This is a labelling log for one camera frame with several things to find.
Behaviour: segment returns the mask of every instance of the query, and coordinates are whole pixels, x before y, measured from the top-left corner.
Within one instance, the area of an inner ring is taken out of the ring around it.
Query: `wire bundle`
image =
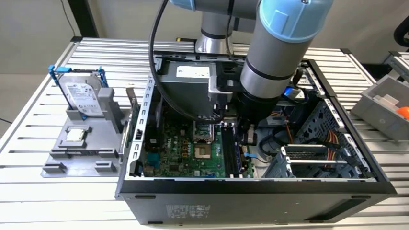
[[[326,135],[325,142],[334,143],[334,144],[340,144],[340,142],[338,142],[338,137],[337,137],[337,135],[334,134],[334,132],[328,131],[328,135]],[[336,152],[334,152],[333,150],[330,150],[329,148],[326,148],[326,151],[328,151],[326,160],[328,160],[328,161],[333,161],[333,160],[334,160],[334,154],[336,154]]]

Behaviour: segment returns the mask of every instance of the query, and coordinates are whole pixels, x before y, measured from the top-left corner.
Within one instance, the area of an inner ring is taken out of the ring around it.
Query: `motherboard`
[[[192,121],[165,119],[161,145],[147,150],[144,176],[208,177],[229,176],[225,165],[237,167],[240,177],[253,177],[252,161],[245,159],[247,146],[232,144],[236,159],[227,158],[223,124],[209,125]]]

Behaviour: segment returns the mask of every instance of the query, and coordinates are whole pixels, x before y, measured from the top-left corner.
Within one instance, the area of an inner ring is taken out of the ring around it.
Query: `orange object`
[[[396,112],[401,114],[404,118],[409,119],[409,107],[402,107]]]

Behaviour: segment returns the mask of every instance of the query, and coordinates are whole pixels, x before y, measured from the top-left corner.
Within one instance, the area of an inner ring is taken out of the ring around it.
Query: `electronic component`
[[[193,121],[193,141],[211,144],[213,142],[213,128],[213,125]]]
[[[239,174],[241,166],[239,167],[240,154],[237,154],[237,143],[235,142],[233,127],[224,126],[221,128],[221,144],[224,154],[225,174]]]
[[[212,151],[211,145],[195,145],[195,158],[199,159],[211,159],[212,158]]]
[[[68,131],[65,141],[81,141],[85,135],[85,130],[80,128],[72,128]]]
[[[177,164],[171,164],[169,165],[169,171],[179,171],[179,165]]]
[[[147,176],[153,176],[153,166],[145,166],[143,169]]]
[[[148,153],[148,165],[159,168],[159,153]]]

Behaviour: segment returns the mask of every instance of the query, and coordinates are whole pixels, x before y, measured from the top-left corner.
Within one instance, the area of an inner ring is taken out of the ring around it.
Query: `blue drive bracket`
[[[103,67],[100,66],[100,68],[97,68],[96,71],[100,74],[100,78],[101,78],[101,82],[103,82],[103,87],[108,87],[108,81],[107,81],[105,71],[104,71]]]
[[[57,78],[56,72],[55,72],[55,70],[53,70],[55,68],[56,68],[55,65],[49,65],[49,67],[48,67],[48,73],[49,73],[51,78],[53,79],[53,82],[56,83],[57,87],[59,87],[60,90],[61,90],[63,96],[64,96],[64,98],[65,98],[65,100],[67,100],[67,103],[68,103],[69,110],[73,110],[73,107],[72,107],[72,105],[71,105],[71,103],[69,103],[69,100],[68,100],[67,95],[65,95],[65,93],[64,93],[63,87],[61,87],[61,85],[60,85],[59,78]]]
[[[53,82],[56,83],[57,87],[61,90],[61,93],[63,93],[63,96],[64,96],[64,98],[67,100],[69,109],[73,110],[73,107],[72,107],[72,105],[69,103],[69,100],[67,98],[67,95],[64,93],[64,90],[61,88],[61,85],[60,85],[60,82],[59,82],[59,78],[57,78],[57,74],[64,74],[64,73],[71,73],[71,72],[75,72],[75,73],[95,73],[95,74],[97,74],[100,76],[100,78],[101,78],[101,84],[103,84],[104,88],[108,87],[108,81],[107,81],[107,76],[105,76],[105,70],[103,69],[101,66],[96,70],[89,70],[89,69],[72,69],[71,67],[64,67],[64,66],[60,66],[60,67],[56,68],[55,65],[49,65],[49,67],[48,67],[49,76],[53,79]],[[81,117],[83,117],[83,120],[85,120],[88,116],[85,114],[81,114]]]

